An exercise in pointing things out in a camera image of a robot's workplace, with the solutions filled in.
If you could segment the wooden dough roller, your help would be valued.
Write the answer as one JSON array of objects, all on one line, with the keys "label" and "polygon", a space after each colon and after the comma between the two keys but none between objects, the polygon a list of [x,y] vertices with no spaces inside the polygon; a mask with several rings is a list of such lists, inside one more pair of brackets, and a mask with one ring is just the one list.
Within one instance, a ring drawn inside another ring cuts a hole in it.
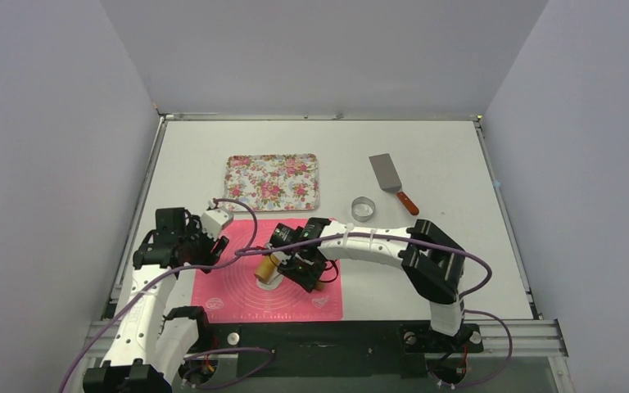
[{"label": "wooden dough roller", "polygon": [[[282,261],[275,255],[269,254],[263,258],[254,272],[255,278],[259,278],[262,282],[265,282],[273,273],[278,271],[282,274]],[[338,268],[334,266],[332,261],[328,261],[327,268],[321,277],[321,281],[325,283],[325,286],[338,278]]]}]

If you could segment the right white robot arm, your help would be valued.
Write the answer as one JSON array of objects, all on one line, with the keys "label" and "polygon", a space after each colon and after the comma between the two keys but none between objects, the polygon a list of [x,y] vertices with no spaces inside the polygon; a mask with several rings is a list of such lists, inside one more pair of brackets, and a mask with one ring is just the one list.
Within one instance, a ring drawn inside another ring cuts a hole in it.
[{"label": "right white robot arm", "polygon": [[429,220],[410,227],[368,228],[312,218],[296,228],[278,224],[265,246],[277,256],[280,272],[307,291],[328,262],[358,260],[400,269],[429,303],[431,343],[448,350],[461,340],[468,253]]}]

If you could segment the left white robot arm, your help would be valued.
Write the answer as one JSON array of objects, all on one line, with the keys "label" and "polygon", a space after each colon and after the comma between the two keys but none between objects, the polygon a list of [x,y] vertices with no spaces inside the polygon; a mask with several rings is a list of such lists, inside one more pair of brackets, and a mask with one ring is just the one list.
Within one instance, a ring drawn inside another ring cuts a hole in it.
[{"label": "left white robot arm", "polygon": [[85,392],[170,392],[188,350],[201,352],[210,344],[201,306],[165,308],[182,267],[208,273],[218,263],[229,243],[222,232],[233,214],[218,207],[201,215],[163,208],[155,222],[133,253],[129,301],[114,317],[119,327],[100,365],[84,375]]}]

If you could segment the white dough piece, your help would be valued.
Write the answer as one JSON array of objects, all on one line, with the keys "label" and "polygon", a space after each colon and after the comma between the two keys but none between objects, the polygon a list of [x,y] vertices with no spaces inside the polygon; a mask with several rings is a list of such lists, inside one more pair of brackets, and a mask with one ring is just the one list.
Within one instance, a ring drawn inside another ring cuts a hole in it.
[{"label": "white dough piece", "polygon": [[259,278],[256,279],[256,285],[263,291],[275,291],[282,283],[283,275],[278,271],[273,271],[271,276],[262,282]]}]

